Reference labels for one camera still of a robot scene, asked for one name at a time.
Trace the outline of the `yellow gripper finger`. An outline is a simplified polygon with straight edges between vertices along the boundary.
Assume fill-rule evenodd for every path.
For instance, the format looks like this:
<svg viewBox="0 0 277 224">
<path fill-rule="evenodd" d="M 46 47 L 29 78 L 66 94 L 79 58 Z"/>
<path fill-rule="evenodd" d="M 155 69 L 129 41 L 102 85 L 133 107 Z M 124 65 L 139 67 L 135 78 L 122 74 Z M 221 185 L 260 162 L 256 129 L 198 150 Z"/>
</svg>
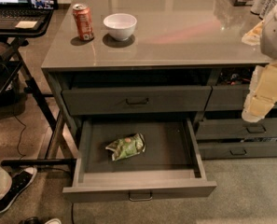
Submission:
<svg viewBox="0 0 277 224">
<path fill-rule="evenodd" d="M 264 21 L 259 22 L 249 32 L 242 37 L 242 42 L 246 45 L 256 46 L 260 44 Z"/>
<path fill-rule="evenodd" d="M 242 111 L 242 119 L 247 122 L 259 122 L 272 110 L 274 104 L 259 100 L 256 97 L 247 95 Z"/>
</svg>

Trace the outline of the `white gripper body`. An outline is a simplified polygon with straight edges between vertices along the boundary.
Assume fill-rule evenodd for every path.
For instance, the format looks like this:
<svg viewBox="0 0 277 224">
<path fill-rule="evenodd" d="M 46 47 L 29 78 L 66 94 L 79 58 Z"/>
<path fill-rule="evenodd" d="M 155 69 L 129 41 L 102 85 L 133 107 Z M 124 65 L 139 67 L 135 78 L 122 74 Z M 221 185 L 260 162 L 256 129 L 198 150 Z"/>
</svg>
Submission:
<svg viewBox="0 0 277 224">
<path fill-rule="evenodd" d="M 277 101 L 277 61 L 256 67 L 249 90 L 256 98 Z"/>
</svg>

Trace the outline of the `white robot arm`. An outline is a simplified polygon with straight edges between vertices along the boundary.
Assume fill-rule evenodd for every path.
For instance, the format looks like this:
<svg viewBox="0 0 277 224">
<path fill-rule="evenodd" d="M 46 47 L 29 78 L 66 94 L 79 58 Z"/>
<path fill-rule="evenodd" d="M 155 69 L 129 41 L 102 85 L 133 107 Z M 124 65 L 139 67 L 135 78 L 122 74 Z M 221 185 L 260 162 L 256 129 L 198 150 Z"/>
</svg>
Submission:
<svg viewBox="0 0 277 224">
<path fill-rule="evenodd" d="M 258 122 L 277 103 L 277 5 L 250 33 L 260 37 L 261 52 L 273 59 L 265 67 L 256 67 L 243 105 L 242 119 Z"/>
</svg>

